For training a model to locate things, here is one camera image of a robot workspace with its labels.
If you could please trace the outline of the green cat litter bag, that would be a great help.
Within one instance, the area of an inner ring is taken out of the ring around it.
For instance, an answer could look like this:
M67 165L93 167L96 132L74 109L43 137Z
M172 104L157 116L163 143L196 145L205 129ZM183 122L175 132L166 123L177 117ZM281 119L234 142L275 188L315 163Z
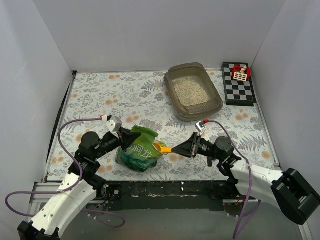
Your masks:
M141 135L126 151L123 151L120 147L117 149L116 163L139 173L156 167L163 154L153 144L156 143L165 148L167 145L156 140L159 134L150 128L135 125L131 132Z

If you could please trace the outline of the yellow plastic scoop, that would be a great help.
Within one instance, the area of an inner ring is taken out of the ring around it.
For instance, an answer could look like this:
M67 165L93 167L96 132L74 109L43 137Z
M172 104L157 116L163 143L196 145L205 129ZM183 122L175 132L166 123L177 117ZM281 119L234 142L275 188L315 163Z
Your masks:
M173 154L174 152L172 152L172 148L169 147L163 147L161 146L159 143L153 143L153 147L160 153L162 153L163 155L166 154Z

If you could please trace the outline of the black bag clip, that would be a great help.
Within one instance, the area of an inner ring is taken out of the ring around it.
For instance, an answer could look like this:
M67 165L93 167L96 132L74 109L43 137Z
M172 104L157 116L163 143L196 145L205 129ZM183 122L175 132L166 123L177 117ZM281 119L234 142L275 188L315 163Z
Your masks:
M214 158L212 158L212 157L207 157L207 166L208 166L208 167L212 167L214 161L215 161Z

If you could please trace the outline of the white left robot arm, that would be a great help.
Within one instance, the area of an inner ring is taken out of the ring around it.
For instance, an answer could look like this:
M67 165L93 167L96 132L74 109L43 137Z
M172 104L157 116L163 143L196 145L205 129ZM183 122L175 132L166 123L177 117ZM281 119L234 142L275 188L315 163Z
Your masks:
M20 223L17 228L20 239L60 239L90 201L101 200L107 195L107 181L97 175L101 167L98 159L117 148L126 150L140 135L123 127L115 134L107 132L103 138L93 131L85 133L74 156L78 162L69 167L46 205L30 221Z

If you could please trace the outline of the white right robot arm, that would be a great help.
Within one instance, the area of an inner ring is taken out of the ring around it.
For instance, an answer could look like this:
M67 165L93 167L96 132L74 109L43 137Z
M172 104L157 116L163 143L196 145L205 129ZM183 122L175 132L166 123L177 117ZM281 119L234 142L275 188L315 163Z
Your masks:
M217 160L217 168L227 177L228 197L237 199L242 195L266 202L280 209L295 224L303 225L320 206L320 195L297 170L281 171L248 165L235 155L235 148L226 136L210 143L195 132L171 151L187 158L205 156L209 167L213 160Z

